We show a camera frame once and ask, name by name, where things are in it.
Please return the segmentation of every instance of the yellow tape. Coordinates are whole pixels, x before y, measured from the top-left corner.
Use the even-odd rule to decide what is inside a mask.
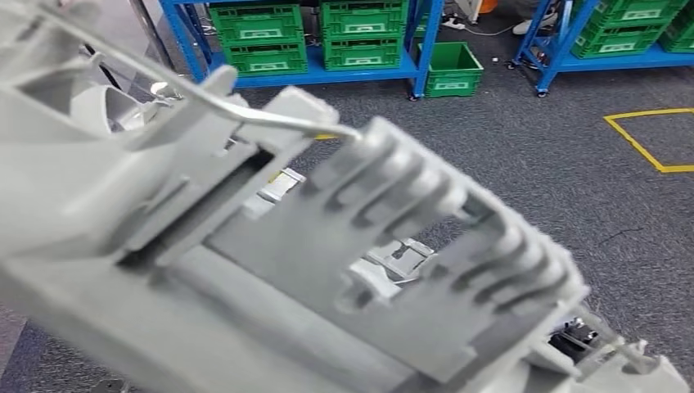
[[[629,112],[620,113],[618,115],[609,115],[603,117],[605,121],[612,126],[613,129],[617,130],[618,133],[624,137],[631,146],[633,146],[636,151],[641,153],[642,156],[648,160],[656,169],[658,169],[663,174],[671,174],[677,172],[694,172],[694,165],[662,165],[645,147],[641,146],[641,143],[637,142],[629,133],[622,128],[621,125],[617,124],[615,120],[617,119],[627,119],[630,117],[639,116],[650,116],[650,115],[668,115],[673,113],[687,113],[690,112],[694,114],[694,108],[676,108],[676,109],[659,109],[655,111],[640,111],[640,112]]]

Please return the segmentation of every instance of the white plastic part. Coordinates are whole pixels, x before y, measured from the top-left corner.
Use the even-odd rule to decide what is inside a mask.
[[[69,26],[57,12],[44,16]],[[604,363],[550,346],[588,292],[570,253],[387,120],[355,135],[298,88],[250,111],[221,67],[106,134],[107,89],[74,99],[93,67],[80,40],[36,29],[0,63],[0,299],[139,386],[689,391],[665,358],[636,373],[620,337]],[[350,140],[305,182],[286,171],[268,187],[319,129]],[[438,253],[409,239],[448,217],[466,231]],[[419,256],[392,255],[393,241]],[[389,264],[417,280],[395,286]]]

